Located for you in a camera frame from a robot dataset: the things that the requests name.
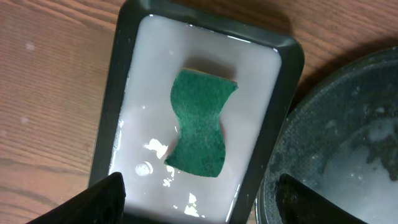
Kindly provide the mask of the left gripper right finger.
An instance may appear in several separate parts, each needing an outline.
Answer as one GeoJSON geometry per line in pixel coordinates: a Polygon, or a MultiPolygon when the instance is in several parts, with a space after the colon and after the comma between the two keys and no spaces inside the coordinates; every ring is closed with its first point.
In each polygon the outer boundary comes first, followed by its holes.
{"type": "Polygon", "coordinates": [[[366,224],[288,174],[277,181],[275,201],[283,224],[366,224]]]}

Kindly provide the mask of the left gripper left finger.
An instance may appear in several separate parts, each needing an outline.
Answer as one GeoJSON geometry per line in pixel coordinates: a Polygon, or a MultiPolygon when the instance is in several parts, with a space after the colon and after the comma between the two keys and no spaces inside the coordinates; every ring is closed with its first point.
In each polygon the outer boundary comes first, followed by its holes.
{"type": "Polygon", "coordinates": [[[125,198],[123,176],[115,172],[27,224],[120,224],[125,198]]]}

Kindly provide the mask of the green yellow sponge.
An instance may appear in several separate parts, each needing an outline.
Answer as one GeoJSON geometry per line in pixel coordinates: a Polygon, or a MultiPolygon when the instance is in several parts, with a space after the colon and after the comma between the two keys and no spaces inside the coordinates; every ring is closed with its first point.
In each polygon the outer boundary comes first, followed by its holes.
{"type": "Polygon", "coordinates": [[[178,138],[165,164],[183,172],[217,177],[226,157],[220,114],[236,82],[198,70],[183,69],[170,91],[178,138]]]}

